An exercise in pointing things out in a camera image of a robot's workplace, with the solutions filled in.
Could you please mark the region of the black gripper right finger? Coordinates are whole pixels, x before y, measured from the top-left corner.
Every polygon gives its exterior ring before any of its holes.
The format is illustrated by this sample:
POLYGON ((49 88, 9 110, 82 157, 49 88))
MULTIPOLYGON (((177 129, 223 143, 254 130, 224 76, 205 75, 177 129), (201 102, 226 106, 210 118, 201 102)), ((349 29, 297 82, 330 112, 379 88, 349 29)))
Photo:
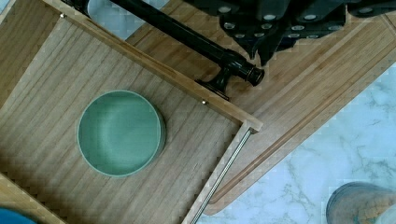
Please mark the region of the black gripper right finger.
POLYGON ((371 18, 395 10, 395 0, 260 0, 263 41, 261 66, 275 52, 291 48, 300 38, 316 39, 339 31, 346 14, 371 18))

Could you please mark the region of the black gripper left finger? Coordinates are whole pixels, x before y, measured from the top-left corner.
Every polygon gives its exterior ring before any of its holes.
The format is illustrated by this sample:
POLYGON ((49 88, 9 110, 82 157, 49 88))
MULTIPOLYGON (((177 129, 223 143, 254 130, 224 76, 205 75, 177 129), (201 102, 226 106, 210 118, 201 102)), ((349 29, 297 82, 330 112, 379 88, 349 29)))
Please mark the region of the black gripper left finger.
POLYGON ((254 59, 259 46, 276 31, 291 0, 184 0, 217 16, 220 27, 254 59))

